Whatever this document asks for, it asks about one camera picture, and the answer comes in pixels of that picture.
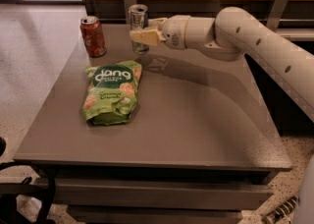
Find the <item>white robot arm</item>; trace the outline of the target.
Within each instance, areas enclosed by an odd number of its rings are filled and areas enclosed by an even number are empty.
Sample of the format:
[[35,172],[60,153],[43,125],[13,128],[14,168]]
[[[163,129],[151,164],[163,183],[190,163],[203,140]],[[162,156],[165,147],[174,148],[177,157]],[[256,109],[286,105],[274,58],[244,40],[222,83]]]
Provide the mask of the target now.
[[314,55],[266,28],[238,7],[215,18],[173,16],[151,19],[146,28],[130,31],[131,40],[171,49],[195,49],[231,62],[249,55],[294,103],[314,121]]

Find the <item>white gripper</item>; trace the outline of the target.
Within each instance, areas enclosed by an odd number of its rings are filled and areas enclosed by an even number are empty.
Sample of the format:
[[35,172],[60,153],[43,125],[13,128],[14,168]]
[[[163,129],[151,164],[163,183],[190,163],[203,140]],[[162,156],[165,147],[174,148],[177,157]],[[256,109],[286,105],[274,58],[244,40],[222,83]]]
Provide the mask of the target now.
[[134,29],[130,31],[133,42],[150,46],[158,46],[163,43],[176,50],[185,50],[185,27],[190,16],[173,16],[167,18],[149,19],[148,25],[152,28]]

